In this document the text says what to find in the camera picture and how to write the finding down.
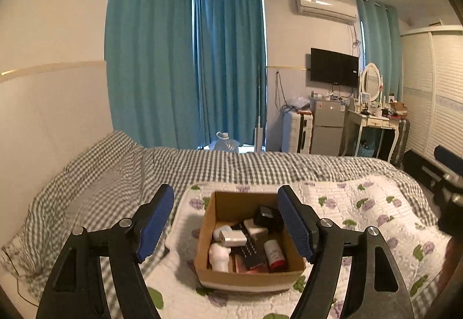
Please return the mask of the white dressing table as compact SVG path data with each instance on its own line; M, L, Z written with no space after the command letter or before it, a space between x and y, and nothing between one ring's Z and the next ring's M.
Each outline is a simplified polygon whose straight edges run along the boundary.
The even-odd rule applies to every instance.
M386 131L393 131L394 137L392 145L388 150L387 162L391 162L393 152L399 140L399 120L383 116L363 115L358 111L348 110L345 116L345 126L343 134L343 146L340 149L340 156L345 156L349 148L353 145L353 156L359 156L359 148L365 131L370 134L378 131L380 135L376 146L376 158L379 158Z

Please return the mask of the oval white mirror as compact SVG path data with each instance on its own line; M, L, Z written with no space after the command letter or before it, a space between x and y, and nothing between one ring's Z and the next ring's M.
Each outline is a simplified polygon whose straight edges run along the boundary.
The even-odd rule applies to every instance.
M360 76L360 100L370 102L379 100L383 88L383 79L380 70L374 63L369 63Z

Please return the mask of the white power adapter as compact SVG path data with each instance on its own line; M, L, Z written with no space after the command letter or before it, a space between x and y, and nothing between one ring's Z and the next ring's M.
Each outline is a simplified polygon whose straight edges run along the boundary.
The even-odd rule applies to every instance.
M247 236L239 230L223 232L221 245L227 248L243 247L247 244Z

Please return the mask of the white suitcase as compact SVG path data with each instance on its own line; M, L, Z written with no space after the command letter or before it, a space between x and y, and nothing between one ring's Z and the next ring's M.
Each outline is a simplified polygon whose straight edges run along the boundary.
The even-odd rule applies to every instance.
M311 111L288 111L284 114L282 152L310 153L312 121Z

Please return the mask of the light blue earbuds case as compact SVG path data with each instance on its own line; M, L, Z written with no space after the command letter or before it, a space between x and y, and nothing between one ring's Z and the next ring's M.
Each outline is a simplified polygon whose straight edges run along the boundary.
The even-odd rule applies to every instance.
M229 225L224 225L224 226L217 227L213 232L214 241L215 242L221 242L221 239L222 239L221 234L223 232L227 232L227 231L232 231L232 228Z

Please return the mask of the white cylindrical device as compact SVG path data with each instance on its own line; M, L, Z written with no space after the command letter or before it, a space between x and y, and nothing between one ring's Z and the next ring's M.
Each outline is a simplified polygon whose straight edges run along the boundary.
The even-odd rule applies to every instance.
M229 272L229 260L231 249L221 245L220 243L213 243L209 248L209 262L213 271L216 272Z

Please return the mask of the white bottle red cap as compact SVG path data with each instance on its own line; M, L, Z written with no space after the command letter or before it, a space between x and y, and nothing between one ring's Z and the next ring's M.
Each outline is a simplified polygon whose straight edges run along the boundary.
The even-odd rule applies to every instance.
M276 239L269 239L264 243L264 252L271 273L282 273L288 269L288 263Z

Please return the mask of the grey checkered bed sheet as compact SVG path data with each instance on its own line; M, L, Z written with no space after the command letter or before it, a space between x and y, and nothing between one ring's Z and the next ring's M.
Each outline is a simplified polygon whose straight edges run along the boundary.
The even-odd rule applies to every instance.
M155 253L142 264L145 279L168 255L166 239L180 201L186 189L197 183L279 188L294 182L340 183L367 176L382 176L398 183L414 214L425 225L436 226L436 217L419 185L381 160L145 148L123 132L114 132L70 162L34 198L25 224L1 251L1 265L19 280L23 290L39 299L73 226L84 226L89 231L106 229L135 213L167 183L176 195L173 212Z

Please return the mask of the brown cardboard box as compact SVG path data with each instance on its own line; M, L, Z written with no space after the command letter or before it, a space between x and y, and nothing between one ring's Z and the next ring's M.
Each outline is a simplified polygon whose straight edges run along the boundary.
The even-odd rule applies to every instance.
M303 275L306 262L282 223L276 192L211 194L194 259L204 287L273 293L290 289Z

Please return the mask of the teal curtain left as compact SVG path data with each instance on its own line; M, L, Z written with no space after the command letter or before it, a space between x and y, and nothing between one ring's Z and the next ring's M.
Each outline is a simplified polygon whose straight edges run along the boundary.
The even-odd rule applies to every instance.
M115 130L145 147L197 148L192 0L108 0L104 59Z

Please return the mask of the black 65W charger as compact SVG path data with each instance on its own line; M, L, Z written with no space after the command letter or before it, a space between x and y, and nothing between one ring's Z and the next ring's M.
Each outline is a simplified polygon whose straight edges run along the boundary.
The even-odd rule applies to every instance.
M258 207L254 213L253 222L256 226L267 228L269 233L278 233L284 227L279 210L268 206Z

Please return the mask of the dark suitcase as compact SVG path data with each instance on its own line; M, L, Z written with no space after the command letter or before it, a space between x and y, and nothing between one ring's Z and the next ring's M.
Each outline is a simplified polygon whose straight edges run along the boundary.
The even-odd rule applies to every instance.
M408 119L399 119L399 137L394 147L390 163L395 167L400 167L405 155L407 141L410 132L410 121Z

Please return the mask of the black remote control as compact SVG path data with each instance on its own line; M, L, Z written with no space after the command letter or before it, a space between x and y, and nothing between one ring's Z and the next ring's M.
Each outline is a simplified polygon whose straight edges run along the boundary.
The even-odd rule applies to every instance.
M238 254L242 257L245 267L248 270L255 270L266 264L264 252L258 247L255 240L252 239L244 222L233 225L231 229L242 231L247 236L247 244L243 247L238 247Z

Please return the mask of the white louvered wardrobe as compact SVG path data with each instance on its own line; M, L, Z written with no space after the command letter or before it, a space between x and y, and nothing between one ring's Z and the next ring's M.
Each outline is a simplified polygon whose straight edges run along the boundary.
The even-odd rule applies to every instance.
M407 150L434 159L441 145L462 155L462 27L410 30L401 36Z

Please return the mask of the white air conditioner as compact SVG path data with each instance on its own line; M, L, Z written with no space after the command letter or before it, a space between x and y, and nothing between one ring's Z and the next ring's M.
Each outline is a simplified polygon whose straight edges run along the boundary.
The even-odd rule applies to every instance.
M358 20L355 6L337 0L296 0L297 12L304 16L318 17L346 25Z

